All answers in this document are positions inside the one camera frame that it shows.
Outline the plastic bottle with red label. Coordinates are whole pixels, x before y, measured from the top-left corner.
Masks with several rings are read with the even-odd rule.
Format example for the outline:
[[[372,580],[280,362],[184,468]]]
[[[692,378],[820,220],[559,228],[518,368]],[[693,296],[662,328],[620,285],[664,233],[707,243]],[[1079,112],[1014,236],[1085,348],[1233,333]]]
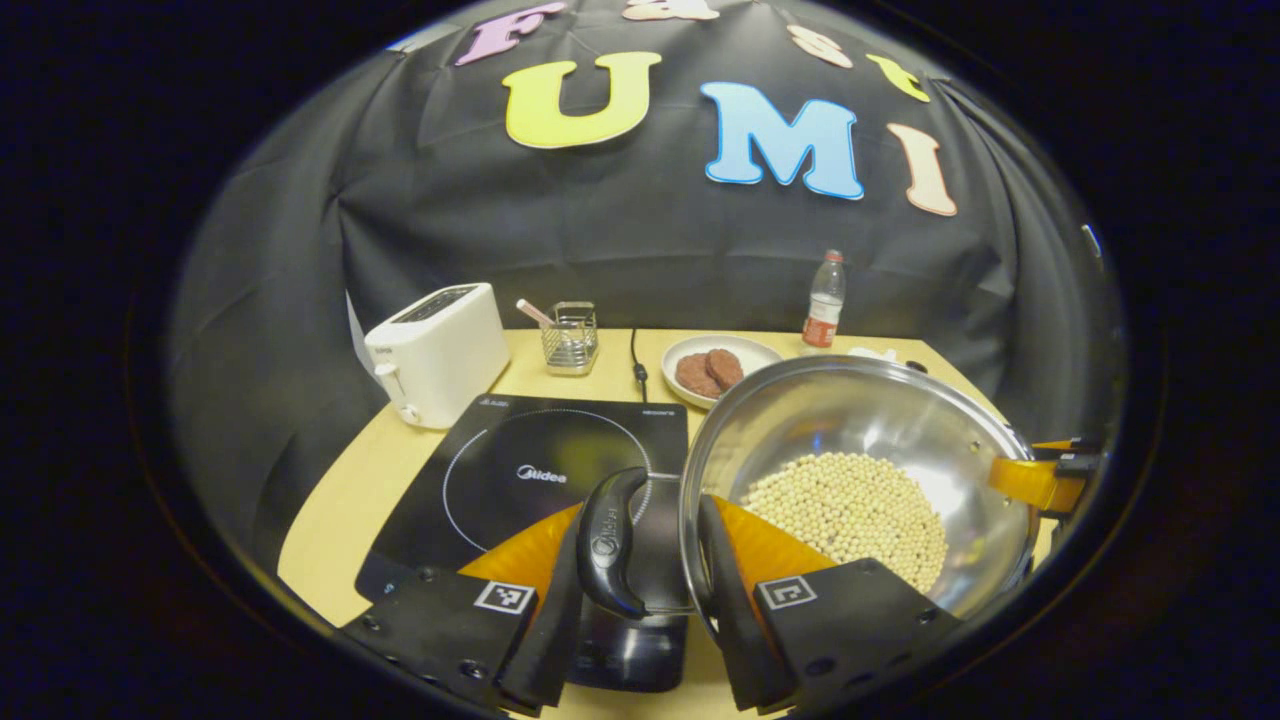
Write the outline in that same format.
[[[844,254],[826,251],[809,292],[809,307],[801,340],[810,348],[829,348],[837,334],[840,315],[847,293]]]

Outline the black backdrop cloth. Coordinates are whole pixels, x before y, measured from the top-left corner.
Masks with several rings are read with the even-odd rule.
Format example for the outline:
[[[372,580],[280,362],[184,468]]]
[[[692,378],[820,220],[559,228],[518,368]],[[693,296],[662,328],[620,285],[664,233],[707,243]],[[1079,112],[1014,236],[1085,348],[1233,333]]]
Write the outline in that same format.
[[[256,561],[387,402],[355,347],[448,284],[588,300],[611,325],[800,329],[846,254],[849,334],[916,338],[1027,439],[1102,436],[1116,313],[1085,210],[1004,97],[861,19],[719,0],[497,0],[381,50],[229,174],[175,288],[164,363],[187,480]]]

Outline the steel pot with black handle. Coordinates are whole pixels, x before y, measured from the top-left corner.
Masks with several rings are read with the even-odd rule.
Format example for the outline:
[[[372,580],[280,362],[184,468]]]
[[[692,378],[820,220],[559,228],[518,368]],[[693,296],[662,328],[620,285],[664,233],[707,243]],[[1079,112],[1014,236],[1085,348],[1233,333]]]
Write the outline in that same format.
[[[600,609],[639,620],[698,615],[712,633],[731,583],[704,557],[701,501],[742,509],[753,488],[823,457],[868,456],[906,473],[947,544],[923,596],[969,618],[1014,589],[1029,571],[1039,528],[1030,505],[989,484],[998,460],[1028,460],[1029,447],[975,400],[924,372],[858,356],[783,360],[748,375],[710,409],[678,475],[673,565],[685,592],[675,606],[650,605],[628,584],[632,495],[641,468],[603,480],[582,507],[576,539],[582,591]]]

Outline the white toaster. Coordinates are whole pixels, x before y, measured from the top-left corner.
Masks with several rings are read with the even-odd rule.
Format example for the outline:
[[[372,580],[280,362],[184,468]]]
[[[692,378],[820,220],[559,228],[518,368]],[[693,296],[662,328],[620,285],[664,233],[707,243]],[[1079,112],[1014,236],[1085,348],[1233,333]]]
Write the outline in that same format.
[[[365,336],[374,374],[399,419],[448,429],[509,365],[492,284],[438,290]]]

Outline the clear glass holder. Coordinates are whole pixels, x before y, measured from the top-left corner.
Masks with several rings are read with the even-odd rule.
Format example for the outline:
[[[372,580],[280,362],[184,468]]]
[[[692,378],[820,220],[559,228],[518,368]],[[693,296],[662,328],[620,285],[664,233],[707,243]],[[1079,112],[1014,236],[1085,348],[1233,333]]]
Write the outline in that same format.
[[[556,304],[541,329],[545,368],[552,375],[585,377],[593,372],[599,354],[596,307],[590,301]]]

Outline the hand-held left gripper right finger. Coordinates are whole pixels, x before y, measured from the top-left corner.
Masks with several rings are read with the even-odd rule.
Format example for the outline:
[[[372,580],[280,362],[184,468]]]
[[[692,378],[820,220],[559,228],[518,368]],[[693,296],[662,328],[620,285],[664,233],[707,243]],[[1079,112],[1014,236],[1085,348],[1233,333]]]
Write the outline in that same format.
[[[960,626],[876,559],[836,564],[726,498],[698,510],[710,619],[733,702],[832,714],[941,653]]]

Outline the pile of soybeans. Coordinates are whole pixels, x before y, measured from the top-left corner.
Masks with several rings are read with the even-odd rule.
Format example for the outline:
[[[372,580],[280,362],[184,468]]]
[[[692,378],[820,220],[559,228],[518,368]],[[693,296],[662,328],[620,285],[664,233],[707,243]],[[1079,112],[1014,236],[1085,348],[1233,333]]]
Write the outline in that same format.
[[[754,480],[748,511],[827,559],[874,559],[914,589],[937,582],[948,553],[940,512],[904,469],[865,454],[809,454]]]

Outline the white round plate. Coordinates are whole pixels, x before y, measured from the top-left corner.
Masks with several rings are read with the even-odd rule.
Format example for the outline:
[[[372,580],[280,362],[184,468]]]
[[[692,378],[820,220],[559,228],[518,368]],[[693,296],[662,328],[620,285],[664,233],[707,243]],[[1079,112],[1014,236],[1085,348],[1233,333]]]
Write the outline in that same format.
[[[740,361],[745,375],[764,366],[769,366],[783,360],[782,355],[771,346],[756,342],[740,334],[691,334],[673,342],[667,350],[660,363],[660,369],[666,384],[682,401],[695,407],[709,410],[717,398],[692,392],[678,382],[678,361],[694,354],[707,354],[714,348],[723,348],[732,352]]]

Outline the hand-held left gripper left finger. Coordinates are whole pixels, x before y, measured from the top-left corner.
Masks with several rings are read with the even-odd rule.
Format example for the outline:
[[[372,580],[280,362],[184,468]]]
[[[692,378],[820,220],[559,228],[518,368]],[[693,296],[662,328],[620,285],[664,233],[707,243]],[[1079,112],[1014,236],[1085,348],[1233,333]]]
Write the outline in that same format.
[[[579,642],[581,510],[554,512],[460,570],[413,569],[344,635],[431,692],[538,716],[559,703]]]

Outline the black induction cooktop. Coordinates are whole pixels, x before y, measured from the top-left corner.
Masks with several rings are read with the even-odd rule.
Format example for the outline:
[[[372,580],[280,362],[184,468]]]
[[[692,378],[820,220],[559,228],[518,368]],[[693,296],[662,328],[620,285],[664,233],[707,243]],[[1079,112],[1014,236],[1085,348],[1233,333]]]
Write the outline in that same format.
[[[481,395],[396,505],[358,570],[369,601],[416,568],[460,570],[530,525],[581,503],[607,478],[637,468],[628,501],[626,579],[658,618],[627,620],[582,597],[568,682],[662,693],[684,679],[689,603],[676,555],[678,475],[689,414],[677,404]]]

